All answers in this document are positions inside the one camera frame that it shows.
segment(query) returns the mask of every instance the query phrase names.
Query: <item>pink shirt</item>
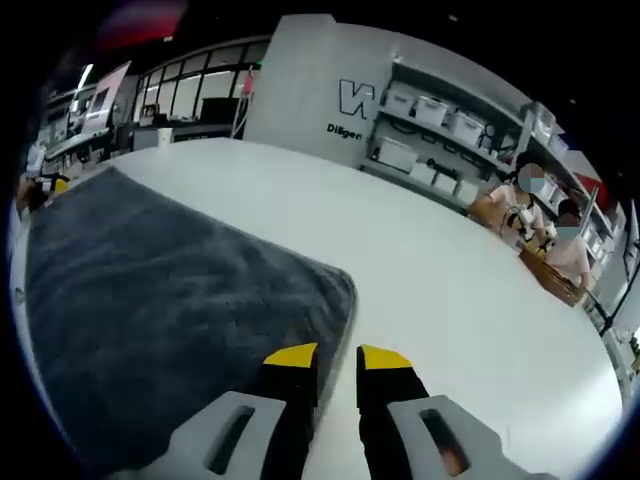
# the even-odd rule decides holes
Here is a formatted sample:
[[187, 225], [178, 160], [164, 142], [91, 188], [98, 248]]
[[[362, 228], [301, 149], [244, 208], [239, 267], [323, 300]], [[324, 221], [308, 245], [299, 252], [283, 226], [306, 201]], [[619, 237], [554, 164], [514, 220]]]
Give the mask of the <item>pink shirt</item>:
[[560, 275], [573, 281], [577, 280], [581, 274], [590, 271], [587, 247], [582, 237], [576, 237], [573, 240], [556, 238], [545, 262]]
[[[491, 197], [491, 200], [493, 200], [494, 204], [500, 207], [500, 211], [502, 212], [501, 214], [502, 217], [505, 216], [505, 214], [509, 209], [512, 209], [512, 211], [515, 213], [516, 209], [513, 207], [520, 207], [520, 208], [526, 209], [529, 206], [529, 204], [522, 205], [518, 203], [518, 197], [516, 196], [516, 191], [513, 188], [513, 185], [511, 185], [510, 183], [498, 185], [493, 190], [488, 191], [487, 195]], [[529, 209], [529, 212], [531, 212], [531, 214], [533, 215], [533, 221], [531, 222], [531, 225], [533, 226], [533, 228], [534, 229], [544, 228], [544, 218], [542, 217], [542, 210], [540, 209], [540, 206], [534, 203], [533, 207]], [[505, 218], [498, 218], [496, 219], [496, 222], [497, 222], [496, 226], [501, 227], [500, 233], [502, 234], [503, 238], [508, 243], [513, 243], [515, 245], [519, 239], [517, 232], [515, 232], [514, 230], [510, 229], [505, 225], [506, 223]]]

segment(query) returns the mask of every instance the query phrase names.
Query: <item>black frame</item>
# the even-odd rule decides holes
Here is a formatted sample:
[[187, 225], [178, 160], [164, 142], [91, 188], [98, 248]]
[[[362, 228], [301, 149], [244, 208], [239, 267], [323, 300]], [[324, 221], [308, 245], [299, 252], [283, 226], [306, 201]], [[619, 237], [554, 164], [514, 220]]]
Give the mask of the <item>black frame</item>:
[[[173, 111], [175, 108], [175, 102], [176, 102], [176, 94], [178, 92], [178, 86], [180, 84], [181, 80], [184, 80], [185, 78], [191, 78], [195, 75], [199, 76], [198, 79], [198, 87], [196, 90], [196, 96], [193, 102], [193, 109], [192, 109], [192, 116], [195, 117], [196, 116], [196, 111], [198, 109], [198, 102], [201, 100], [200, 95], [202, 93], [202, 84], [204, 83], [204, 77], [205, 75], [208, 75], [210, 73], [218, 73], [218, 72], [233, 72], [233, 79], [231, 80], [231, 85], [229, 86], [229, 92], [227, 93], [227, 98], [233, 98], [233, 92], [235, 90], [236, 84], [238, 82], [238, 77], [240, 75], [240, 72], [242, 71], [247, 71], [249, 70], [249, 68], [253, 68], [253, 70], [255, 71], [259, 71], [261, 69], [261, 65], [258, 63], [251, 63], [251, 62], [246, 62], [246, 58], [247, 58], [247, 53], [249, 52], [249, 48], [253, 45], [259, 45], [259, 44], [268, 44], [269, 40], [258, 40], [258, 41], [252, 41], [252, 42], [247, 42], [247, 43], [241, 43], [241, 44], [237, 44], [237, 45], [226, 45], [224, 47], [219, 47], [219, 48], [212, 48], [206, 52], [197, 52], [194, 53], [193, 55], [189, 55], [188, 57], [185, 57], [181, 60], [179, 60], [178, 62], [180, 63], [180, 69], [178, 71], [178, 75], [173, 76], [171, 78], [167, 78], [165, 79], [166, 76], [166, 71], [167, 71], [167, 67], [169, 65], [173, 65], [175, 63], [178, 62], [168, 62], [167, 64], [163, 65], [162, 67], [160, 67], [162, 69], [162, 73], [160, 74], [160, 81], [158, 83], [158, 92], [156, 93], [156, 99], [159, 99], [160, 97], [160, 90], [162, 89], [162, 84], [166, 83], [168, 81], [174, 81], [176, 82], [176, 86], [173, 90], [173, 97], [171, 98], [171, 107], [169, 109], [169, 112], [167, 113], [167, 115], [173, 115]], [[238, 62], [235, 64], [231, 64], [231, 65], [218, 65], [215, 67], [209, 67], [209, 62], [211, 60], [211, 56], [213, 55], [214, 52], [219, 51], [219, 50], [225, 50], [228, 48], [237, 48], [237, 47], [241, 47], [240, 50], [240, 57], [238, 58]], [[192, 58], [198, 57], [200, 55], [203, 55], [203, 53], [206, 55], [205, 57], [205, 62], [204, 62], [204, 67], [201, 70], [198, 70], [196, 72], [188, 72], [185, 73], [184, 72], [184, 65], [187, 61], [191, 60]], [[142, 106], [145, 105], [146, 101], [147, 101], [147, 90], [149, 88], [149, 82], [151, 81], [151, 76], [157, 72], [159, 70], [155, 69], [153, 71], [147, 72], [144, 76], [142, 76], [140, 78], [140, 80], [138, 80], [138, 85], [136, 87], [136, 102], [134, 105], [134, 108], [131, 110], [131, 121], [133, 121], [133, 118], [135, 116], [135, 112], [140, 109]], [[138, 102], [138, 95], [140, 94], [141, 89], [143, 89], [144, 93], [142, 96], [142, 105], [139, 105]]]

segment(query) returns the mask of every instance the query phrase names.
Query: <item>gray cloth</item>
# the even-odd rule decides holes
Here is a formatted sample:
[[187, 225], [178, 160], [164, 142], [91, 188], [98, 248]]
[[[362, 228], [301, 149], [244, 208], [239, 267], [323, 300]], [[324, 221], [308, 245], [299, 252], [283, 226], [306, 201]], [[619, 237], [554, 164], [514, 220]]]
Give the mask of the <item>gray cloth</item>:
[[45, 389], [99, 474], [162, 455], [277, 349], [318, 342], [322, 391], [355, 307], [344, 272], [114, 169], [34, 214], [26, 295]]

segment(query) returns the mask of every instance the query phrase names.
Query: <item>person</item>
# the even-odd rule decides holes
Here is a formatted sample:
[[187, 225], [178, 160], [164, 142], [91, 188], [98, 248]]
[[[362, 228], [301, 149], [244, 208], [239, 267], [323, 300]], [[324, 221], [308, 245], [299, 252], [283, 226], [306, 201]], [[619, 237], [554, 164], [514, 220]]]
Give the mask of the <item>person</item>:
[[516, 169], [507, 180], [469, 207], [472, 218], [496, 231], [513, 246], [521, 241], [528, 242], [532, 234], [540, 244], [547, 240], [542, 210], [532, 195], [544, 186], [544, 170], [536, 160], [531, 152], [518, 155]]
[[587, 247], [580, 233], [580, 207], [568, 198], [558, 205], [558, 236], [545, 257], [545, 263], [562, 277], [578, 287], [576, 295], [582, 298], [590, 287], [591, 268]]

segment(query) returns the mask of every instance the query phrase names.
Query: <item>face mask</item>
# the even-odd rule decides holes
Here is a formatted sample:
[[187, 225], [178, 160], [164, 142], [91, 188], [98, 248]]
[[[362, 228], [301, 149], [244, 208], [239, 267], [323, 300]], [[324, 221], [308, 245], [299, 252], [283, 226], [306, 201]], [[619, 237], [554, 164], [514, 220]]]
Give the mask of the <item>face mask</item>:
[[544, 187], [544, 178], [519, 178], [518, 185], [527, 193], [538, 193]]
[[580, 227], [556, 227], [556, 230], [563, 240], [573, 240], [580, 233]]

